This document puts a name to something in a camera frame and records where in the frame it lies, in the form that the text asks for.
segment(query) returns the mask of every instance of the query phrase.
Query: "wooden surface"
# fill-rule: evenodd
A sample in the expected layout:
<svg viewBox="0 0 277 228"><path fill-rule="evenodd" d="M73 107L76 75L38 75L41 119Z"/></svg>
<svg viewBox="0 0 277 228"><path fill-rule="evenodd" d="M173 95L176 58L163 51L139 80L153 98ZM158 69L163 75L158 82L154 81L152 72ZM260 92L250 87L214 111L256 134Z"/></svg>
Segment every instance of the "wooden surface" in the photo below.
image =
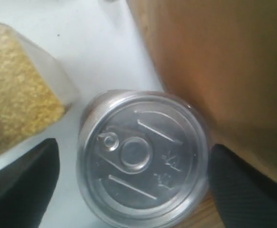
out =
<svg viewBox="0 0 277 228"><path fill-rule="evenodd" d="M147 15L144 7L146 0L128 0L128 4L134 16L134 19L142 33L144 41L150 55L152 56L152 47L149 45L149 30L147 26ZM223 228L224 225L215 208L213 198L208 193L198 208L185 219L181 224L174 228Z"/></svg>

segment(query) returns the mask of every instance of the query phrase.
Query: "can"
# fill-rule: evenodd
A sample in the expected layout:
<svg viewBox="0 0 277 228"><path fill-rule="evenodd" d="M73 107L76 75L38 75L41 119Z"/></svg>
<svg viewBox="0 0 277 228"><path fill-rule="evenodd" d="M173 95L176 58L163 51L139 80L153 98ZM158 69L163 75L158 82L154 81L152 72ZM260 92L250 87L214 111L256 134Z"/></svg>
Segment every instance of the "can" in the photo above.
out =
<svg viewBox="0 0 277 228"><path fill-rule="evenodd" d="M167 228L208 190L203 119L162 92L113 90L84 111L77 180L89 208L116 228Z"/></svg>

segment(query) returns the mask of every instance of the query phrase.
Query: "white table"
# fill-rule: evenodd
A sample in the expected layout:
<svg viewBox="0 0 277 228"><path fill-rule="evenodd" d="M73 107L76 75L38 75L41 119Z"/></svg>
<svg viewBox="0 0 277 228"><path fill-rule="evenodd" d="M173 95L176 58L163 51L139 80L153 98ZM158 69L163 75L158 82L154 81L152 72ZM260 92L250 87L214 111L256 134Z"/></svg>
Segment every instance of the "white table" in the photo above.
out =
<svg viewBox="0 0 277 228"><path fill-rule="evenodd" d="M26 146L55 137L61 172L40 228L108 227L85 205L76 182L81 112L109 89L162 90L125 0L0 0L0 22L57 58L81 92L81 100L59 123L1 156L0 166Z"/></svg>

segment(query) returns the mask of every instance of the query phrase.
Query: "metal can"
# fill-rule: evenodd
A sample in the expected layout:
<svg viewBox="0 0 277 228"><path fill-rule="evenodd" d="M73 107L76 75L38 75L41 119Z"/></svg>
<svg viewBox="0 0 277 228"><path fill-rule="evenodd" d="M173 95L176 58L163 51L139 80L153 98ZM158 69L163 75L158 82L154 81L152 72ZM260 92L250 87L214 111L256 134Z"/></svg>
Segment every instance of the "metal can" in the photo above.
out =
<svg viewBox="0 0 277 228"><path fill-rule="evenodd" d="M208 190L200 115L161 92L113 90L85 110L77 179L90 209L117 228L167 228Z"/></svg>

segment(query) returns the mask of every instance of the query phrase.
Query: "can rim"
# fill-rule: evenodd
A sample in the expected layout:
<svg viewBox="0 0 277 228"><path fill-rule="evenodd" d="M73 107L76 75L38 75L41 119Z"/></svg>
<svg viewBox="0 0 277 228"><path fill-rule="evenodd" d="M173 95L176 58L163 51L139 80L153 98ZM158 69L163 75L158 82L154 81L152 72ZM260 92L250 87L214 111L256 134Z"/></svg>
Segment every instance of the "can rim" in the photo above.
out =
<svg viewBox="0 0 277 228"><path fill-rule="evenodd" d="M90 115L86 118L84 121L81 131L79 133L79 140L78 140L78 157L77 157L77 164L76 164L76 174L77 174L77 182L79 185L79 189L81 192L81 195L83 196L86 204L89 206L89 208L92 210L92 212L99 217L101 220L105 221L106 223L117 227L117 228L130 228L130 227L144 227L144 228L167 228L173 225L178 224L181 220L183 220L187 215L189 215L196 207L200 204L202 199L204 198L206 192L208 191L208 179L207 179L207 166L199 167L199 171L202 171L197 176L197 180L195 181L192 189L188 194L184 197L184 200L181 200L175 207L171 208L167 212L167 214L176 213L176 211L180 211L180 214L177 214L173 216L170 219L163 219L163 215L167 214L161 214L154 218L148 218L145 221L139 220L136 218L127 218L128 221L132 222L138 222L141 223L138 226L130 226L127 225L129 222L120 222L117 219L113 219L110 215L103 212L101 207L97 204L97 201L94 199L94 197L91 194L91 191L86 184L86 181L84 180L84 171L85 171L85 165L82 163L82 161L85 158L86 152L85 149L87 148L88 142L94 132L94 130L97 128L97 126L108 117L116 108L118 108L120 105L124 104L125 102L131 102L136 99L146 98L146 97L153 97L153 98L161 98L161 99L168 99L170 101L174 101L178 103L179 105L184 106L187 109L187 112L190 113L193 117L196 118L198 125L203 130L202 133L204 134L204 139L207 144L207 149L209 153L209 145L207 140L207 128L205 127L205 124L200 117L200 115L188 104L186 104L181 99L168 95L162 92L143 92L143 91L129 91L129 92L123 92L120 94L115 95L114 99L111 99L109 102L103 102L100 103L98 106L92 110ZM144 224L144 222L148 222L151 226L148 226Z"/></svg>

